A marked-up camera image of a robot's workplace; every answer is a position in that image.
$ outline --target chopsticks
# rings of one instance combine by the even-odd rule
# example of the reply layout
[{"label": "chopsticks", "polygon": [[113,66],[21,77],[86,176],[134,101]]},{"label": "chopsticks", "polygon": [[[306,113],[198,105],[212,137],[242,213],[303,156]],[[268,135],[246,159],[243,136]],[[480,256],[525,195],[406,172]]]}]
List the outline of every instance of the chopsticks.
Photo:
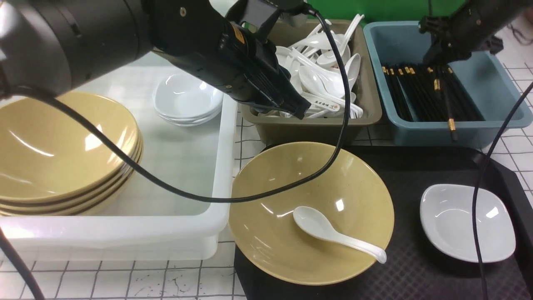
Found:
[{"label": "chopsticks", "polygon": [[408,122],[446,122],[452,141],[456,122],[484,121],[470,95],[449,66],[383,65],[398,116]]},{"label": "chopsticks", "polygon": [[442,68],[440,67],[437,67],[437,69],[434,72],[435,73],[435,81],[434,81],[435,94],[437,95],[437,97],[440,97],[443,100],[446,106],[446,112],[448,114],[448,129],[450,130],[451,140],[453,142],[457,142],[458,137],[457,137],[457,131],[455,127],[455,118],[451,110],[451,103],[450,103],[450,98],[448,97],[448,89],[446,87],[446,82],[444,80],[441,80],[442,72],[443,72]]}]

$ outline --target yellow bowl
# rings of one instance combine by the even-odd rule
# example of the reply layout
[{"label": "yellow bowl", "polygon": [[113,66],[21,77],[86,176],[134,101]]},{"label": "yellow bowl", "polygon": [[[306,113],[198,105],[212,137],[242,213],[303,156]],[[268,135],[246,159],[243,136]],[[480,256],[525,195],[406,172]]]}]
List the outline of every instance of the yellow bowl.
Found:
[{"label": "yellow bowl", "polygon": [[[133,160],[138,161],[143,150],[142,136],[139,136],[138,143],[135,147],[135,152],[132,156]],[[108,181],[101,185],[86,191],[81,195],[76,195],[64,200],[49,202],[47,204],[41,203],[11,203],[0,200],[0,214],[6,216],[18,215],[46,215],[51,212],[66,210],[68,208],[76,207],[84,202],[94,202],[94,198],[103,192],[109,190],[114,184],[119,183],[124,177],[129,174],[130,166],[124,164]]]},{"label": "yellow bowl", "polygon": [[[61,96],[122,151],[132,155],[139,130],[133,115],[111,99],[81,92]],[[67,115],[22,99],[0,108],[0,199],[45,203],[108,180],[123,162]]]},{"label": "yellow bowl", "polygon": [[[142,154],[144,152],[144,145],[141,145],[140,151],[136,158],[136,162],[139,163],[142,159]],[[105,191],[102,191],[100,194],[95,195],[92,199],[89,199],[77,206],[70,207],[67,209],[57,210],[54,212],[47,212],[44,214],[37,214],[37,216],[74,216],[74,215],[93,215],[100,210],[107,207],[111,204],[120,193],[126,187],[126,183],[131,179],[135,174],[133,169],[129,168],[126,172],[121,174],[120,178],[110,185]],[[34,214],[13,214],[10,212],[5,212],[0,210],[0,215],[3,216],[28,216]]]},{"label": "yellow bowl", "polygon": [[[139,161],[137,161],[137,163],[141,162],[143,151],[144,151],[144,147],[141,150],[141,156],[139,157]],[[134,175],[135,175],[135,172],[132,172],[120,185],[113,186],[113,188],[109,190],[109,194],[103,200],[101,200],[97,204],[87,209],[84,209],[82,211],[75,213],[75,215],[93,216],[93,215],[98,214],[100,211],[104,210],[108,206],[110,206],[113,203],[113,201],[115,201],[120,196],[120,194],[122,194],[124,189],[127,187],[127,184],[131,181]]]},{"label": "yellow bowl", "polygon": [[[334,147],[291,143],[252,159],[233,182],[233,197],[267,192],[302,179],[326,164]],[[348,236],[386,248],[394,227],[392,200],[385,184],[357,156],[342,150],[320,177],[287,192],[232,204],[229,226],[243,254],[264,272],[301,285],[328,285],[364,272],[376,259],[307,235],[293,210],[321,211]]]}]

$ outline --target black tray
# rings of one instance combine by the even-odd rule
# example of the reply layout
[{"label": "black tray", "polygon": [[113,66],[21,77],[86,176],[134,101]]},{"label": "black tray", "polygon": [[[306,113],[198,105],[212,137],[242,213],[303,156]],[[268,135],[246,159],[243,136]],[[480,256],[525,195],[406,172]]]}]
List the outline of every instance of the black tray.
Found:
[{"label": "black tray", "polygon": [[[477,264],[448,257],[427,240],[419,218],[423,192],[434,184],[473,186],[484,155],[469,148],[346,147],[383,179],[394,204],[394,232],[388,261],[330,286],[301,286],[276,279],[236,248],[235,269],[248,300],[315,299],[481,299]],[[490,299],[531,299],[533,295],[533,209],[516,174],[497,162],[482,187],[507,206],[516,233],[516,252],[487,264]]]}]

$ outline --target white plastic bin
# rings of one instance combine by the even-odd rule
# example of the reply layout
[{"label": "white plastic bin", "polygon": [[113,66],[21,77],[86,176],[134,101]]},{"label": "white plastic bin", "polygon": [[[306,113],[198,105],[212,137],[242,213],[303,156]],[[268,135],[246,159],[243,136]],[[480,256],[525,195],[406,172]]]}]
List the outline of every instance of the white plastic bin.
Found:
[{"label": "white plastic bin", "polygon": [[[124,104],[144,137],[141,165],[164,181],[200,195],[231,195],[237,104],[224,98],[221,116],[198,127],[164,122],[153,108],[157,84],[181,72],[149,53],[80,90]],[[1,217],[0,226],[27,260],[181,260],[214,255],[228,222],[228,204],[175,196],[136,174],[101,216]]]}]

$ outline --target green wall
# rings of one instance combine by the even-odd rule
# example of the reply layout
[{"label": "green wall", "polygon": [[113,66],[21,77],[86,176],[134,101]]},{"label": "green wall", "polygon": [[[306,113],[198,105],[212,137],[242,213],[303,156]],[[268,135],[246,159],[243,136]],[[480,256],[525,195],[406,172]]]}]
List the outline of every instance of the green wall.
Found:
[{"label": "green wall", "polygon": [[[427,0],[309,0],[328,19],[351,20],[364,14],[365,22],[419,21],[428,14]],[[448,16],[464,0],[433,0],[433,15]]]}]

